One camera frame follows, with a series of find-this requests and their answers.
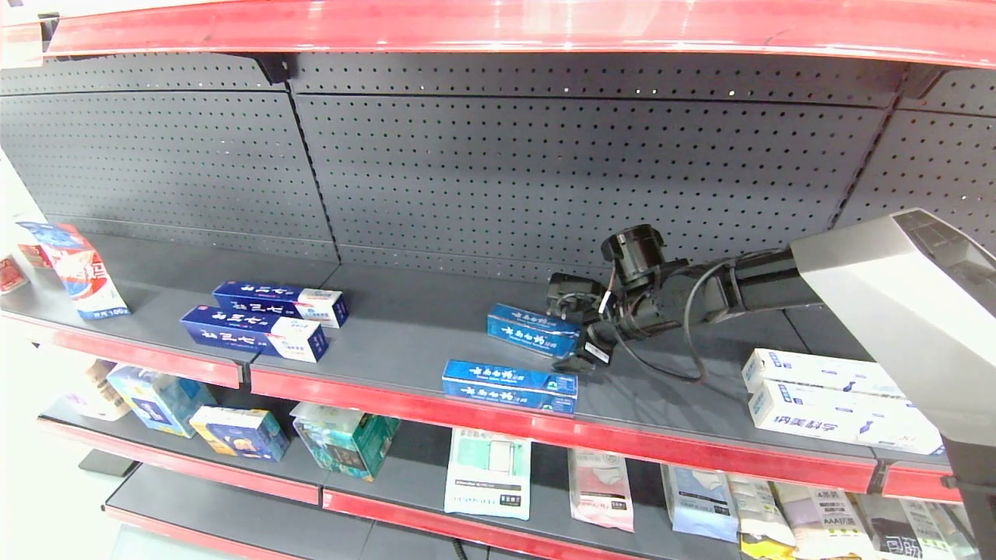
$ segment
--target red shelf edge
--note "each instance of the red shelf edge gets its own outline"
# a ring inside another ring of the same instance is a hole
[[[494,429],[563,447],[591,447],[625,456],[697,468],[712,468],[769,480],[868,491],[876,461],[802,455],[770,446],[740,446],[680,435],[637,431],[567,417],[482,406],[464,400],[397,393],[250,367],[258,395],[304,401],[433,423]]]
[[[633,558],[625,554],[486,525],[469,519],[336,492],[328,488],[322,495],[322,507],[329,511],[393,523],[541,558],[558,560],[632,560]]]
[[[950,475],[951,469],[943,466],[898,461],[886,468],[881,494],[897,498],[913,497],[961,503],[961,493],[957,488],[945,488],[941,485],[941,477]]]
[[[232,389],[239,387],[241,368],[234,362],[195,358],[112,338],[79,333],[60,325],[12,313],[3,313],[2,316],[16,322],[21,335],[34,342],[54,344],[69,350],[159,370],[211,385]]]
[[[222,537],[209,535],[200,531],[131,513],[112,505],[105,505],[104,512],[111,518],[122,523],[134,525],[146,531],[151,531],[172,539],[188,542],[204,548],[219,550],[242,558],[253,558],[258,560],[298,560],[297,556],[288,556],[265,548],[257,548],[241,542],[228,540]]]
[[[38,422],[43,428],[58,435],[132,460],[311,505],[319,503],[319,486],[317,484],[285,480],[268,474],[212,463],[52,420],[38,419]]]

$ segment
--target gray pegboard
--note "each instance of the gray pegboard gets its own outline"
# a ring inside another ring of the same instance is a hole
[[[996,117],[996,72],[953,69],[922,100],[903,99],[901,109]]]
[[[603,267],[603,239],[642,222],[668,257],[696,261],[822,231],[882,116],[561,99],[297,105],[344,262],[391,249],[544,270]]]
[[[300,55],[304,94],[689,99],[885,107],[902,64],[719,54]]]
[[[996,250],[996,119],[896,112],[838,225],[916,206]]]
[[[0,95],[158,90],[284,91],[250,59],[216,53],[113,55],[49,60],[40,68],[0,72]]]
[[[0,98],[43,212],[331,241],[286,93]]]

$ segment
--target plastic package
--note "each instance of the plastic package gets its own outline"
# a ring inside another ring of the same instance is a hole
[[[615,453],[570,449],[571,517],[633,532],[632,495],[625,458]]]
[[[443,511],[528,520],[531,461],[528,439],[455,427]]]

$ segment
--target white box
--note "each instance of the white box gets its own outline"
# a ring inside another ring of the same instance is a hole
[[[764,380],[749,403],[761,429],[918,454],[942,454],[940,433],[904,399]]]
[[[847,393],[905,398],[892,378],[875,362],[758,348],[744,364],[741,374],[747,393],[751,395],[757,393],[763,380],[771,380]]]

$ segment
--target gray shelf surface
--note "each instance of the gray shelf surface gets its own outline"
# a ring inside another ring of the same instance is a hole
[[[307,364],[260,356],[252,367],[441,397],[440,379],[450,359],[539,371],[553,365],[548,358],[485,334],[486,317],[495,303],[543,310],[544,285],[343,265],[325,287],[347,294],[350,318],[342,329],[326,330],[331,347],[322,360]],[[872,458],[867,447],[754,427],[740,376],[750,353],[756,347],[805,351],[784,314],[733,319],[697,329],[694,337],[710,370],[711,387],[655,379],[618,350],[600,381],[582,378],[576,419],[697,439]],[[678,331],[633,347],[654,363],[696,374]]]
[[[323,486],[333,491],[442,514],[450,433],[448,427],[403,422],[374,482],[330,473]],[[736,545],[671,530],[658,464],[633,459],[626,461],[632,489],[635,533],[572,519],[567,468],[565,448],[533,443],[532,507],[528,521],[479,515],[457,516],[638,557],[740,558]]]
[[[87,333],[183,354],[252,361],[253,354],[195,344],[180,317],[196,305],[217,305],[211,291],[225,280],[320,286],[336,263],[268,256],[108,235],[87,236],[131,309],[131,315],[84,321],[55,271],[27,269],[31,284],[3,297],[0,309]]]

